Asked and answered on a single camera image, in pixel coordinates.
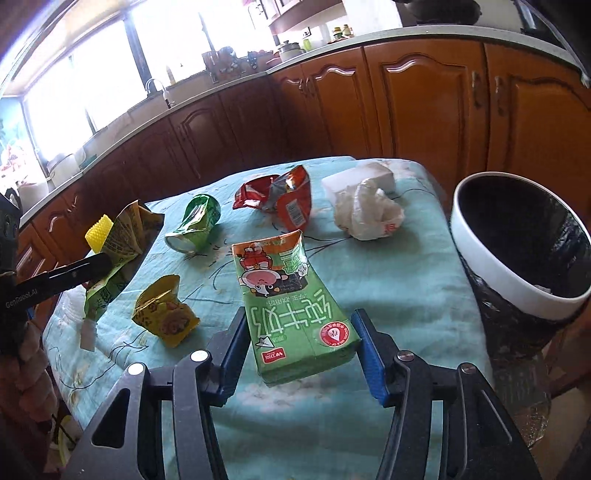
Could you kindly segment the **person left hand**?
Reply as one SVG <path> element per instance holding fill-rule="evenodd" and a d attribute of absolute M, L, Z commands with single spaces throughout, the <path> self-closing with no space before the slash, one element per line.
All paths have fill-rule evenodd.
<path fill-rule="evenodd" d="M 1 356 L 1 412 L 18 422 L 49 421 L 58 408 L 40 335 L 28 322 L 18 355 Z"/>

